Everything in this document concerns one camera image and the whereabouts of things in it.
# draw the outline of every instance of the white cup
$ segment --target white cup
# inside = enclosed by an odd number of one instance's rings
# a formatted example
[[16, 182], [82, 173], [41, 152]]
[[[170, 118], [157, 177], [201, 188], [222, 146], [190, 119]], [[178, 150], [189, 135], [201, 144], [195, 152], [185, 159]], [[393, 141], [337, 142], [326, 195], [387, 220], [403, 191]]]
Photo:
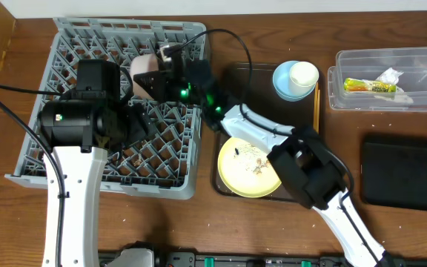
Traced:
[[293, 97], [304, 97], [319, 80], [319, 71], [309, 62], [297, 62], [289, 70], [288, 86]]

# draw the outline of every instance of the yellow plate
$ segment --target yellow plate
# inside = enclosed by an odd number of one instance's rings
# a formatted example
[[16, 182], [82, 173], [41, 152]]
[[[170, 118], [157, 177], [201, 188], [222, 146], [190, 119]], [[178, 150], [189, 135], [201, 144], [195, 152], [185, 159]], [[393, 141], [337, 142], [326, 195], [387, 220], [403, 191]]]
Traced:
[[[240, 153], [236, 155], [235, 148], [242, 148], [249, 145], [246, 141], [231, 137], [222, 146], [219, 153], [218, 168], [220, 177], [225, 185], [235, 194], [242, 197], [263, 197], [271, 194], [280, 185], [278, 175], [273, 167], [261, 168], [262, 173], [255, 174], [245, 162], [240, 161]], [[260, 152], [262, 158], [266, 158], [266, 153]]]

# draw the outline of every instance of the wooden tabletop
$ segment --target wooden tabletop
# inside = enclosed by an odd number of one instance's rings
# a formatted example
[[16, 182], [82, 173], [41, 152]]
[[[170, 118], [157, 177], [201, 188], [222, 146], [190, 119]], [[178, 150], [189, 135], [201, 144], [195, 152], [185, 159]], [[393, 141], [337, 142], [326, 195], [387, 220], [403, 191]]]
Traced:
[[[326, 73], [340, 50], [427, 46], [427, 12], [192, 16], [143, 19], [202, 22], [238, 33], [255, 62], [305, 60]], [[56, 28], [49, 19], [18, 20], [0, 83], [39, 88]], [[210, 36], [216, 74], [245, 54], [228, 35]], [[0, 100], [28, 122], [35, 96], [0, 90]], [[392, 254], [427, 258], [427, 212], [363, 204], [360, 143], [366, 133], [427, 136], [427, 113], [333, 111], [322, 94], [321, 128], [327, 144], [357, 177], [354, 203], [375, 239]], [[24, 131], [0, 110], [0, 266], [40, 266], [44, 252], [47, 192], [3, 177], [14, 171]], [[201, 252], [310, 255], [341, 254], [321, 217], [297, 204], [228, 198], [210, 183], [214, 133], [203, 128], [197, 186], [190, 200], [101, 193], [99, 249], [137, 240]]]

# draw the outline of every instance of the plastic rack grid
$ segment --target plastic rack grid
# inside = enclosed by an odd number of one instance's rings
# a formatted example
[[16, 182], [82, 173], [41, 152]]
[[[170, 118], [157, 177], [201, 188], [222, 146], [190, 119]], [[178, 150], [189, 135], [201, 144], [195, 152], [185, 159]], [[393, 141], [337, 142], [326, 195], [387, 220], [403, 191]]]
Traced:
[[[155, 53], [164, 44], [181, 44], [205, 30], [195, 22], [153, 22], [130, 19], [54, 19], [56, 34], [39, 90], [65, 92], [76, 86], [80, 59], [104, 59], [130, 68], [131, 61]], [[208, 40], [201, 37], [182, 51], [187, 59], [205, 59]], [[129, 84], [121, 78], [124, 95]], [[39, 95], [30, 118], [37, 132], [36, 116], [44, 104], [57, 96]], [[195, 191], [200, 148], [200, 109], [176, 102], [159, 104], [133, 97], [130, 105], [142, 103], [158, 132], [151, 139], [108, 157], [102, 191], [143, 197], [188, 199]], [[14, 174], [5, 177], [24, 187], [47, 188], [43, 152], [28, 136], [19, 154]]]

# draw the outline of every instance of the black tablet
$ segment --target black tablet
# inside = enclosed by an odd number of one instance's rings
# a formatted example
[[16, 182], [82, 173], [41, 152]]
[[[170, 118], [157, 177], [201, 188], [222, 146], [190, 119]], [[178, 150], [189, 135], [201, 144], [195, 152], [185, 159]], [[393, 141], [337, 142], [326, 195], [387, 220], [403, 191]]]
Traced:
[[361, 163], [365, 202], [427, 211], [426, 139], [367, 136]]

